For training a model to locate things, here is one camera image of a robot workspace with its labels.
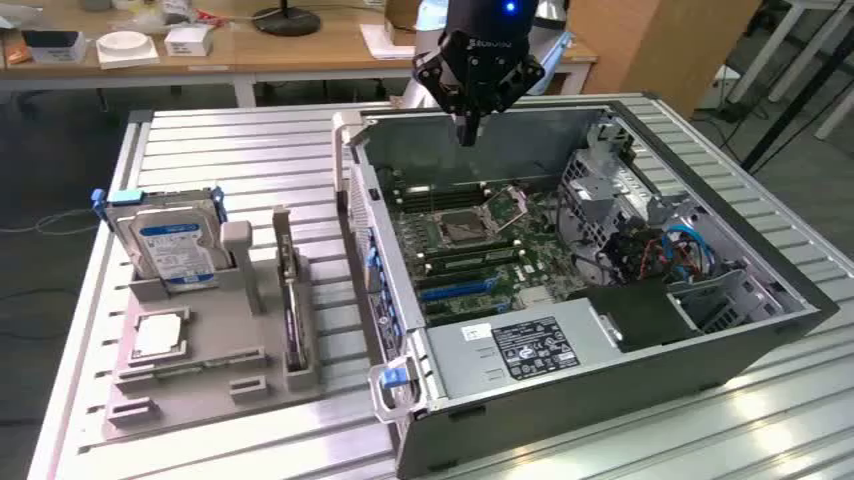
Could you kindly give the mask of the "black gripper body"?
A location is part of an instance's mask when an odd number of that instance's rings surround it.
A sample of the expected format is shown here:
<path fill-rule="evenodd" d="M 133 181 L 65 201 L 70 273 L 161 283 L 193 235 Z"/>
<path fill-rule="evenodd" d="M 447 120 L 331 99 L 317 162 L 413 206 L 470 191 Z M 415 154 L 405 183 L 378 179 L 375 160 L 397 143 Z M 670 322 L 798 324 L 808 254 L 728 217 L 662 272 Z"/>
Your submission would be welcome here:
<path fill-rule="evenodd" d="M 529 34 L 534 24 L 536 1 L 451 1 L 445 32 L 465 32 L 469 64 L 471 58 L 524 57 L 530 52 Z M 466 85 L 470 88 L 470 66 Z"/>

